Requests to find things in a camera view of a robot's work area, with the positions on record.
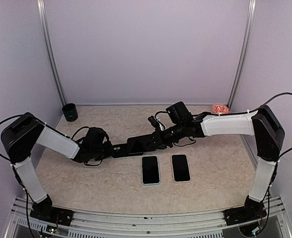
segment back wall panel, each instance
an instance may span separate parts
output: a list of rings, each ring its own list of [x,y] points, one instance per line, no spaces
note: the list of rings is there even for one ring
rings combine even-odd
[[[227,103],[248,0],[50,0],[58,72],[76,104]]]

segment phone with white edge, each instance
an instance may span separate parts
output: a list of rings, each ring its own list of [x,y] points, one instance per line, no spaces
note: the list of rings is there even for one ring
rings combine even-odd
[[[160,184],[159,162],[156,156],[142,157],[141,182],[143,185]]]
[[[171,156],[172,174],[175,182],[190,182],[190,169],[186,155]]]

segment smartphone screen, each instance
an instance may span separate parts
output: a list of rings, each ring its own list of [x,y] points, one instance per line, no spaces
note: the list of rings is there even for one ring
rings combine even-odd
[[[172,155],[172,169],[176,182],[191,180],[186,155]]]
[[[159,166],[156,156],[142,157],[141,172],[143,184],[160,183]]]

